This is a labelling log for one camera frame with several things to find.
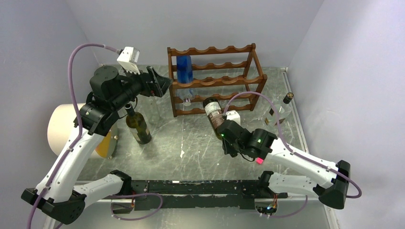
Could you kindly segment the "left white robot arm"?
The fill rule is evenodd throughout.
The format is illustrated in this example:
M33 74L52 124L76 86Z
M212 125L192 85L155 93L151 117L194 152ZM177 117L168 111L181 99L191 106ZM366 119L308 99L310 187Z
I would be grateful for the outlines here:
M106 65L94 72L89 83L92 91L82 107L74 105L74 127L56 162L35 188L21 195L34 209L65 225L98 200L134 194L131 177L118 170L86 185L77 186L76 181L92 152L119 119L119 110L139 95L163 97L173 80L152 67L121 75L116 67Z

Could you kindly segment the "labelled green wine bottle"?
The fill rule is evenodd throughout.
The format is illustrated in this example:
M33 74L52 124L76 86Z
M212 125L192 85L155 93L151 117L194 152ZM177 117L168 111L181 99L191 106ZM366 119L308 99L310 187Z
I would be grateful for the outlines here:
M202 104L216 137L222 141L223 137L218 133L217 128L225 121L225 116L223 115L219 101L214 97L208 97Z

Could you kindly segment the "blue square glass bottle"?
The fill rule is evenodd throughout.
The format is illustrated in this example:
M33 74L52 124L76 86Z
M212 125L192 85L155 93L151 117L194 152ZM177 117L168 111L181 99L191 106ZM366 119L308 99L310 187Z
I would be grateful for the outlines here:
M191 56L177 56L176 66L178 82L183 84L191 83L193 81ZM190 106L192 100L195 98L196 92L194 88L185 88L178 89L177 94L181 98L184 106Z

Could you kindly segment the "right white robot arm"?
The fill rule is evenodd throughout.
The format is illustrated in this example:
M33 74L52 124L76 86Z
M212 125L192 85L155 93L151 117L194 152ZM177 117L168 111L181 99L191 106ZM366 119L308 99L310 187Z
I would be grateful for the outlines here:
M257 188L262 197L268 198L274 193L294 193L317 197L321 203L334 209L344 208L348 197L350 163L317 158L283 144L281 138L267 130L249 132L231 120L224 121L216 130L223 138L225 154L232 157L242 154L259 162L269 159L299 172L299 175L264 172L262 176L265 180Z

